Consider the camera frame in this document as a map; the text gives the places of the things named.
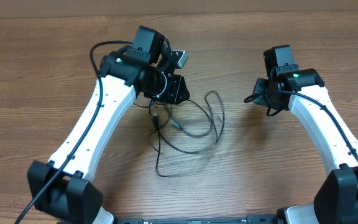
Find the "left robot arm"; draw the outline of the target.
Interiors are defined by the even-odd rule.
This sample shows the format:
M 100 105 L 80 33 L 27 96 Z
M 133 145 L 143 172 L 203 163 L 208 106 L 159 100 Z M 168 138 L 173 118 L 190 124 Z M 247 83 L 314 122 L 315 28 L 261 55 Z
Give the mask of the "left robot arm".
M 47 162 L 34 161 L 27 172 L 36 208 L 67 223 L 114 223 L 93 179 L 118 122 L 140 93 L 152 101 L 177 105 L 190 97 L 184 78 L 185 50 L 173 50 L 158 31 L 140 26 L 133 41 L 94 63 L 96 86 L 65 142 Z

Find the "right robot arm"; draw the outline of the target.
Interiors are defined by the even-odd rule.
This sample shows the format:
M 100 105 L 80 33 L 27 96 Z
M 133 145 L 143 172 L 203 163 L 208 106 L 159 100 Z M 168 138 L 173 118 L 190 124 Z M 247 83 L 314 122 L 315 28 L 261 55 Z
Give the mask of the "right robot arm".
M 267 116 L 289 111 L 306 129 L 327 177 L 312 202 L 281 208 L 272 223 L 358 223 L 358 140 L 335 109 L 325 82 L 300 69 L 291 47 L 264 52 L 267 78 L 259 78 L 244 102 L 267 108 Z

